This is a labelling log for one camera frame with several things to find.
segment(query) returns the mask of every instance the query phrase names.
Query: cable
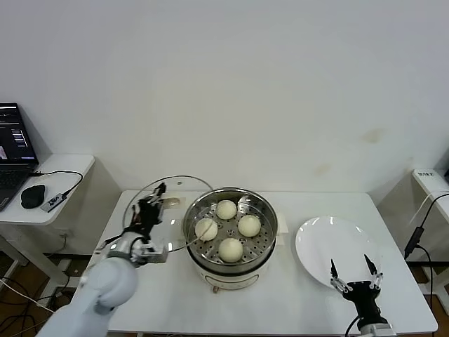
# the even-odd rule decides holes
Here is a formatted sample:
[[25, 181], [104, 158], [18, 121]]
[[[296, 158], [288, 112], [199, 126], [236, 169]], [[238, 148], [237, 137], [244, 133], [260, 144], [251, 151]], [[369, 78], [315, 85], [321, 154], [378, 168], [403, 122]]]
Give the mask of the cable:
[[33, 328], [34, 328], [34, 330], [36, 330], [36, 326], [41, 325], [42, 323], [45, 323], [45, 322], [47, 322], [48, 320], [49, 320], [49, 318], [47, 318], [47, 319], [45, 319], [45, 320], [39, 322], [38, 324], [35, 324], [35, 325], [33, 325], [33, 326], [30, 326], [29, 328], [26, 328], [26, 329], [24, 329], [24, 330], [22, 330], [22, 331], [19, 331], [19, 332], [15, 333], [15, 334], [13, 334], [13, 335], [11, 335], [11, 336], [9, 336], [9, 337], [16, 337], [16, 336], [20, 335], [22, 332], [26, 332], [26, 331], [28, 331], [28, 330], [30, 330], [30, 329], [33, 329]]
[[[19, 282], [15, 281], [14, 279], [10, 279], [9, 277], [4, 277], [4, 276], [2, 276], [1, 278], [2, 278], [2, 279], [6, 279], [6, 280], [8, 280], [9, 282], [13, 282], [13, 283], [17, 284], [20, 288], [22, 288], [23, 292], [24, 292], [27, 296], [29, 296], [28, 290], [27, 290], [23, 285], [21, 285]], [[25, 305], [25, 304], [28, 304], [28, 302], [24, 302], [24, 303], [10, 303], [10, 302], [2, 301], [2, 300], [0, 300], [0, 303], [1, 303], [1, 304], [7, 304], [7, 305]]]
[[55, 251], [52, 252], [50, 255], [46, 255], [46, 257], [47, 257], [47, 258], [50, 258], [51, 256], [53, 256], [53, 255], [59, 253], [60, 251], [63, 251], [63, 250], [65, 249], [66, 245], [67, 245], [67, 234], [64, 234], [64, 244], [62, 245], [62, 247], [59, 248], [59, 249], [57, 249], [57, 250], [55, 250]]
[[[426, 253], [427, 260], [429, 260], [429, 263], [432, 262], [429, 252], [423, 246], [420, 246], [419, 244], [417, 244], [416, 248], [422, 249]], [[434, 270], [432, 268], [430, 268], [430, 311], [432, 311], [432, 314], [434, 313], [433, 305], [432, 305], [433, 297], [434, 297]]]
[[351, 330], [352, 326], [358, 321], [360, 317], [357, 315], [356, 318], [353, 319], [351, 324], [348, 326], [348, 329], [346, 329], [346, 332], [344, 333], [344, 337], [348, 337], [349, 331]]
[[80, 179], [76, 182], [75, 185], [73, 185], [71, 188], [69, 188], [67, 191], [65, 191], [64, 193], [62, 193], [62, 195], [64, 197], [66, 197], [76, 186], [78, 186], [81, 181], [83, 181], [84, 176], [76, 171], [66, 171], [66, 170], [57, 170], [57, 171], [52, 171], [52, 172], [40, 172], [40, 171], [35, 171], [35, 172], [31, 172], [29, 174], [30, 177], [40, 177], [40, 176], [47, 176], [50, 174], [55, 174], [55, 173], [73, 173], [73, 174], [77, 174], [78, 176], [80, 176]]
[[420, 225], [420, 227], [422, 228], [422, 226], [424, 226], [424, 223], [426, 222], [426, 220], [427, 220], [427, 217], [429, 216], [429, 214], [430, 214], [430, 210], [432, 209], [432, 206], [438, 201], [438, 199], [440, 199], [440, 198], [442, 198], [442, 197], [447, 197], [449, 195], [449, 193], [446, 193], [446, 194], [442, 194], [442, 195], [440, 195], [439, 197], [437, 197], [437, 198], [435, 198], [434, 200], [433, 200], [433, 202], [430, 204], [430, 206], [429, 206], [429, 209], [427, 210], [427, 213], [426, 213], [426, 216], [424, 217], [424, 220], [422, 221], [422, 223], [421, 223], [421, 225]]
[[[48, 282], [48, 277], [45, 278], [42, 283], [39, 285], [39, 287], [37, 288], [36, 292], [33, 294], [32, 297], [35, 297], [42, 289], [42, 287]], [[20, 313], [20, 315], [18, 315], [15, 319], [13, 319], [13, 321], [7, 325], [6, 327], [4, 327], [2, 330], [0, 330], [0, 334], [2, 334], [3, 332], [5, 332], [6, 330], [9, 329], [10, 326], [12, 326], [14, 323], [16, 323], [21, 317], [23, 317], [23, 315], [26, 313], [28, 307], [30, 306], [30, 301], [28, 302], [27, 306], [25, 307], [25, 309]], [[3, 324], [10, 319], [10, 317], [5, 318], [2, 323], [0, 323], [0, 328], [3, 326]]]
[[433, 191], [430, 192], [425, 198], [424, 201], [421, 203], [421, 206], [418, 208], [418, 210], [416, 211], [416, 213], [413, 215], [413, 217], [411, 218], [410, 222], [407, 224], [407, 227], [410, 226], [412, 224], [412, 222], [414, 221], [414, 219], [416, 218], [416, 216], [418, 215], [418, 213], [421, 211], [422, 207], [424, 206], [424, 204], [426, 203], [426, 201], [428, 200], [428, 198], [430, 198], [432, 196], [433, 193], [438, 193], [438, 192], [449, 192], [449, 190], [437, 190], [437, 191]]
[[440, 196], [438, 196], [437, 198], [435, 198], [433, 200], [433, 202], [430, 204], [429, 209], [426, 212], [426, 215], [421, 223], [421, 225], [419, 227], [416, 227], [415, 230], [413, 231], [412, 236], [410, 237], [410, 239], [407, 242], [406, 248], [404, 249], [404, 259], [406, 259], [415, 249], [415, 247], [419, 244], [420, 239], [422, 234], [424, 233], [424, 223], [427, 220], [427, 217], [430, 214], [430, 211], [432, 210], [433, 205], [440, 199], [443, 197], [447, 197], [449, 196], [449, 193], [445, 193], [442, 194]]
[[45, 309], [45, 310], [48, 310], [48, 311], [51, 312], [52, 314], [54, 313], [53, 310], [50, 310], [50, 309], [44, 307], [43, 305], [40, 305], [39, 303], [37, 303], [37, 302], [36, 302], [35, 300], [33, 300], [32, 298], [30, 298], [30, 297], [28, 297], [28, 296], [26, 296], [26, 295], [20, 293], [19, 291], [15, 290], [12, 286], [9, 286], [4, 280], [0, 279], [0, 282], [3, 283], [5, 286], [7, 286], [10, 290], [14, 291], [16, 294], [21, 295], [22, 297], [24, 297], [24, 298], [26, 298], [26, 299], [28, 299], [28, 300], [30, 300], [30, 301], [32, 301], [32, 302], [35, 302], [36, 305], [37, 305], [38, 307], [41, 307], [41, 308], [43, 308], [43, 309]]

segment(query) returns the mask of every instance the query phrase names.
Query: steamed bun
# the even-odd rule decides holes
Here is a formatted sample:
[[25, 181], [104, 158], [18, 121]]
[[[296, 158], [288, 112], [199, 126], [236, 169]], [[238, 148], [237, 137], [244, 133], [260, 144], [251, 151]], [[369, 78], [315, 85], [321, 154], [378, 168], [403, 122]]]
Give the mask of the steamed bun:
[[237, 239], [224, 239], [218, 246], [218, 256], [224, 262], [237, 262], [243, 255], [243, 246]]
[[260, 232], [260, 220], [257, 216], [243, 216], [237, 227], [243, 236], [255, 237]]
[[217, 233], [217, 223], [212, 219], [201, 219], [195, 225], [195, 235], [201, 241], [214, 240], [214, 238], [217, 236]]
[[222, 220], [232, 219], [237, 214], [237, 206], [231, 200], [222, 200], [217, 204], [216, 214]]

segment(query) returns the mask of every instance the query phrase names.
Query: floor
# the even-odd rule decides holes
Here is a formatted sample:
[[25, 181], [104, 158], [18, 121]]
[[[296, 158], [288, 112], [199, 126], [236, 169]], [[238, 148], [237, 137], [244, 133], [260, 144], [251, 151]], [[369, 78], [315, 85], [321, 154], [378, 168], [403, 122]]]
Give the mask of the floor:
[[[54, 256], [50, 258], [53, 263], [58, 264], [60, 261], [60, 256]], [[7, 256], [0, 255], [0, 275], [8, 270], [9, 265], [11, 265], [12, 260]], [[88, 264], [88, 259], [83, 258], [80, 260], [73, 260], [67, 270], [69, 276], [81, 276], [83, 271], [86, 269]], [[414, 267], [411, 269], [413, 275], [417, 282], [423, 283], [427, 281], [427, 278], [420, 268]], [[33, 264], [29, 263], [25, 267], [18, 267], [13, 275], [11, 276], [13, 281], [9, 281], [14, 289], [21, 292], [26, 289], [30, 297], [37, 299], [41, 290], [45, 287], [48, 278], [46, 275], [37, 269]], [[57, 296], [51, 299], [50, 309], [56, 310], [59, 307], [68, 304], [74, 294], [75, 289], [60, 289]], [[438, 301], [438, 298], [434, 296], [434, 315], [438, 321], [438, 331], [435, 333], [435, 337], [449, 336], [449, 316], [446, 315], [444, 309]], [[32, 337], [37, 334], [37, 331], [42, 326], [43, 323], [50, 317], [51, 313], [45, 309], [39, 308], [36, 305], [28, 305], [27, 300], [15, 294], [11, 290], [4, 287], [0, 292], [0, 337]], [[125, 337], [135, 337], [133, 333], [129, 334], [111, 334], [111, 336], [125, 336]], [[430, 333], [427, 335], [408, 335], [408, 337], [413, 336], [431, 336]]]

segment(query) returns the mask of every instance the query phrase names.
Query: black mouse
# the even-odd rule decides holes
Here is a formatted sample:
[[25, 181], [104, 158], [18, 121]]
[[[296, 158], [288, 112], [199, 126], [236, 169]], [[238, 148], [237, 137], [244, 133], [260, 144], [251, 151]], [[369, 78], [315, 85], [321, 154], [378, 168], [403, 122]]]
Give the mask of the black mouse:
[[35, 185], [23, 190], [20, 198], [24, 209], [34, 209], [42, 205], [45, 194], [45, 185]]

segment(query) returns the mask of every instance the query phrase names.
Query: white table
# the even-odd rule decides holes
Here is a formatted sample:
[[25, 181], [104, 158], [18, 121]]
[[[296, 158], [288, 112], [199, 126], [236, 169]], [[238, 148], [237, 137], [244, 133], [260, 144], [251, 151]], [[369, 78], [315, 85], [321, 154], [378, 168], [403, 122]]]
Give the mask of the white table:
[[[94, 158], [89, 154], [52, 154], [44, 160], [39, 159], [39, 161], [41, 164], [37, 170], [42, 172], [56, 170], [77, 171], [85, 176], [93, 165]], [[52, 223], [62, 208], [69, 202], [74, 190], [68, 194], [67, 199], [63, 203], [50, 213], [42, 211], [40, 207], [24, 209], [20, 204], [20, 194], [30, 186], [44, 184], [46, 186], [45, 201], [48, 201], [57, 193], [63, 193], [71, 188], [78, 180], [78, 175], [67, 173], [32, 177], [22, 186], [22, 189], [16, 194], [5, 210], [0, 212], [0, 235], [51, 278], [53, 283], [49, 282], [48, 289], [55, 285], [64, 285], [68, 280], [68, 276], [58, 266], [47, 259], [40, 252], [33, 239], [24, 235], [17, 228], [17, 225], [44, 226]]]
[[[429, 203], [439, 195], [445, 194], [449, 192], [449, 183], [444, 179], [445, 170], [414, 170], [413, 178], [420, 184], [422, 189], [426, 194], [431, 192], [432, 196], [429, 197]], [[446, 190], [447, 192], [436, 192], [440, 190]], [[446, 221], [449, 222], [449, 197], [443, 197], [438, 199], [435, 203], [436, 208], [441, 212]], [[434, 244], [428, 247], [428, 250], [438, 246], [447, 246], [447, 236], [441, 235], [440, 240], [436, 240]], [[434, 273], [434, 294], [440, 300], [441, 305], [444, 308], [444, 311], [447, 315], [449, 315], [449, 295], [445, 289], [445, 286], [449, 284], [449, 269], [444, 270], [440, 274], [436, 274], [433, 268], [422, 268], [426, 273], [427, 277], [430, 279], [430, 274]], [[423, 294], [430, 294], [430, 281], [426, 284], [420, 284], [420, 288]]]
[[[100, 243], [121, 232], [125, 206], [134, 194], [134, 191], [122, 193]], [[322, 215], [358, 223], [382, 247], [385, 277], [377, 304], [397, 333], [426, 333], [437, 329], [420, 288], [367, 194], [261, 194], [285, 216], [289, 233], [285, 234], [285, 244], [276, 246], [266, 274], [254, 285], [214, 294], [197, 274], [185, 250], [171, 253], [165, 264], [138, 269], [136, 294], [118, 308], [110, 330], [208, 335], [342, 335], [356, 316], [354, 305], [313, 279], [293, 253], [298, 227]], [[191, 201], [187, 197], [186, 206]], [[358, 333], [356, 327], [351, 331]]]

